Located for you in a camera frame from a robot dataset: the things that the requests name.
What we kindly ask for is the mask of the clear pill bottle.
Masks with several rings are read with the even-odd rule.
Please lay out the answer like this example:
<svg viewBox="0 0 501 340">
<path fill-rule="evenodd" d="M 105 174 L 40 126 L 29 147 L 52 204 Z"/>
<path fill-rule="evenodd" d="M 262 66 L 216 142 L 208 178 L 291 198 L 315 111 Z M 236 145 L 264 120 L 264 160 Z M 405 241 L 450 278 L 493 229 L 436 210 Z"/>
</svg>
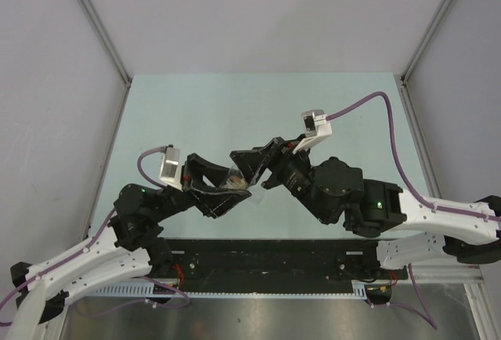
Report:
<svg viewBox="0 0 501 340">
<path fill-rule="evenodd" d="M 247 190 L 249 188 L 249 184 L 238 167 L 233 165 L 227 171 L 220 187 L 230 190 Z"/>
</svg>

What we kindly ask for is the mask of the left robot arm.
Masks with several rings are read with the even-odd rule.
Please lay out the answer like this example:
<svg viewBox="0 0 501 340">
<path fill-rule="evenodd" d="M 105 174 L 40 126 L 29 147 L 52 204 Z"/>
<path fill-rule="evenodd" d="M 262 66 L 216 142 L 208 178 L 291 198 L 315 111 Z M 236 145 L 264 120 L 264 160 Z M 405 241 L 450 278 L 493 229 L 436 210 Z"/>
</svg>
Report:
<svg viewBox="0 0 501 340">
<path fill-rule="evenodd" d="M 34 322 L 42 324 L 89 291 L 126 278 L 164 277 L 175 258 L 168 241 L 160 236 L 160 223 L 191 208 L 216 219 L 249 198 L 248 189 L 255 184 L 255 174 L 239 163 L 227 168 L 197 154 L 180 163 L 173 146 L 140 154 L 140 173 L 144 158 L 152 154 L 163 156 L 158 179 L 149 179 L 148 186 L 123 187 L 93 236 L 45 262 L 12 266 L 15 288 L 4 300 L 14 298 L 21 309 L 32 307 L 39 296 Z"/>
</svg>

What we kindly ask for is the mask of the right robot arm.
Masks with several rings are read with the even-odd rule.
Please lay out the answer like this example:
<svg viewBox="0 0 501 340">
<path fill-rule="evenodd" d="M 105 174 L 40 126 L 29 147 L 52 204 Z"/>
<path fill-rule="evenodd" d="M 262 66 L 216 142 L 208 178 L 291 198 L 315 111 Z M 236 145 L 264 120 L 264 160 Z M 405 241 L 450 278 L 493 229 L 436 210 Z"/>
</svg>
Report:
<svg viewBox="0 0 501 340">
<path fill-rule="evenodd" d="M 413 236 L 378 241 L 376 251 L 361 258 L 370 278 L 414 262 L 453 257 L 462 264 L 500 260 L 500 199 L 489 196 L 474 203 L 421 197 L 397 184 L 366 179 L 362 169 L 336 157 L 312 165 L 299 143 L 275 138 L 230 157 L 251 186 L 265 171 L 262 186 L 285 187 L 315 218 L 329 225 L 342 221 L 355 235 L 378 238 L 390 230 L 412 230 Z"/>
</svg>

